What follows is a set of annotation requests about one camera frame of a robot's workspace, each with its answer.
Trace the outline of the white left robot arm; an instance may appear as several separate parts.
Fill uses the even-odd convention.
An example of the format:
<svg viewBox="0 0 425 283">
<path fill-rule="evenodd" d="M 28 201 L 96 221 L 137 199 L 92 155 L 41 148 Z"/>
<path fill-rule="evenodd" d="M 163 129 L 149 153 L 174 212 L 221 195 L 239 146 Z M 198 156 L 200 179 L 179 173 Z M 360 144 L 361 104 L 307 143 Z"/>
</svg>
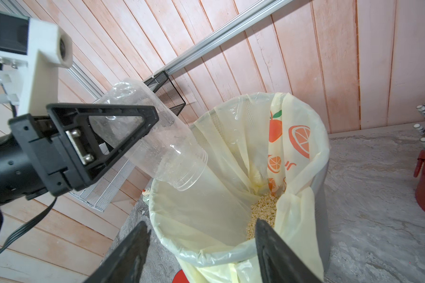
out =
<svg viewBox="0 0 425 283">
<path fill-rule="evenodd" d="M 103 153 L 91 117 L 140 117 L 142 122 Z M 55 103 L 46 116 L 24 114 L 8 121 L 0 137 L 0 206 L 45 193 L 61 196 L 96 183 L 158 123 L 154 106 Z"/>
</svg>

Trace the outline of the grey trash bin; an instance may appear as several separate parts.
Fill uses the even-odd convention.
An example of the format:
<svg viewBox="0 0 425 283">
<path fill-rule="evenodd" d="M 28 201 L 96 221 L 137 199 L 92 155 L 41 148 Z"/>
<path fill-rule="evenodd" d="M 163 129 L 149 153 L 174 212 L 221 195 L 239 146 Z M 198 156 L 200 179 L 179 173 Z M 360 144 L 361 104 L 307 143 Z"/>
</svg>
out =
<svg viewBox="0 0 425 283">
<path fill-rule="evenodd" d="M 328 271 L 331 254 L 331 235 L 324 189 L 324 182 L 328 173 L 328 165 L 329 163 L 327 163 L 321 171 L 315 175 L 310 186 L 315 193 L 316 237 L 324 272 Z"/>
</svg>

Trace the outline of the cream trash bag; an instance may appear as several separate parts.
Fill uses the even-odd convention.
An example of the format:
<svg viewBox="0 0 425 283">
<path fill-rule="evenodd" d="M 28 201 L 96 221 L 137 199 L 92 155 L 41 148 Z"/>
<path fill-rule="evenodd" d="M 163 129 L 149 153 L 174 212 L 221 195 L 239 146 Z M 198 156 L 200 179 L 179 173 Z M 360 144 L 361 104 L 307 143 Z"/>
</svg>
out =
<svg viewBox="0 0 425 283">
<path fill-rule="evenodd" d="M 153 230 L 191 283 L 259 283 L 251 207 L 276 195 L 274 230 L 319 278 L 313 178 L 329 162 L 319 114 L 289 93 L 229 100 L 201 116 L 191 131 L 208 154 L 200 178 L 186 191 L 154 181 Z"/>
</svg>

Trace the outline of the red lidded oatmeal jar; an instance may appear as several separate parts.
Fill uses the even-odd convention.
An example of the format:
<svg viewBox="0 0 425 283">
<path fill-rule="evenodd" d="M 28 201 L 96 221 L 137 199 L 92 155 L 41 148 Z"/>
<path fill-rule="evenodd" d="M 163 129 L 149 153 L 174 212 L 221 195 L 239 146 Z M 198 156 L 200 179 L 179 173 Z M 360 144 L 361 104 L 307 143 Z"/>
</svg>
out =
<svg viewBox="0 0 425 283">
<path fill-rule="evenodd" d="M 121 81 L 96 103 L 154 106 L 159 116 L 158 122 L 125 156 L 149 176 L 179 191 L 189 189 L 200 178 L 208 154 L 188 126 L 144 82 L 134 79 Z"/>
</svg>

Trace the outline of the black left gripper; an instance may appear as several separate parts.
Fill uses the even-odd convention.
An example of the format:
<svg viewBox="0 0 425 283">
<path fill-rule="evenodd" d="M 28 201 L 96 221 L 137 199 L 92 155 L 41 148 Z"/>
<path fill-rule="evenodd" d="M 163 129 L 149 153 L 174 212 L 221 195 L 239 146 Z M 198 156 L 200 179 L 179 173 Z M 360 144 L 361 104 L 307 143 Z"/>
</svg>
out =
<svg viewBox="0 0 425 283">
<path fill-rule="evenodd" d="M 47 112 L 8 125 L 53 196 L 95 184 L 159 122 L 154 106 L 57 103 Z"/>
</svg>

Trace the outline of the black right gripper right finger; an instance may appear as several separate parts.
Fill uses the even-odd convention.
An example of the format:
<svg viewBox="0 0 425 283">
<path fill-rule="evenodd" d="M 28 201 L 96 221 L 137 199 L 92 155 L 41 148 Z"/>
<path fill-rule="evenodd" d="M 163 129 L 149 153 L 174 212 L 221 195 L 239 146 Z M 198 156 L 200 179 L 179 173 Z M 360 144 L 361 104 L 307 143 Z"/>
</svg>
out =
<svg viewBox="0 0 425 283">
<path fill-rule="evenodd" d="M 255 241 L 263 283 L 320 283 L 321 280 L 264 220 L 258 219 Z"/>
</svg>

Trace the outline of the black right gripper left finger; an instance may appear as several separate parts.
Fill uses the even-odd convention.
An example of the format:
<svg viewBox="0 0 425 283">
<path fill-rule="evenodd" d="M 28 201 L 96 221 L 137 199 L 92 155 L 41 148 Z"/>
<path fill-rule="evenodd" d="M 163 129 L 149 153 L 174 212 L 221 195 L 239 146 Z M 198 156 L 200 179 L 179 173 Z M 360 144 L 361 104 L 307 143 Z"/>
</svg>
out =
<svg viewBox="0 0 425 283">
<path fill-rule="evenodd" d="M 85 283 L 138 283 L 150 246 L 151 230 L 142 221 Z"/>
</svg>

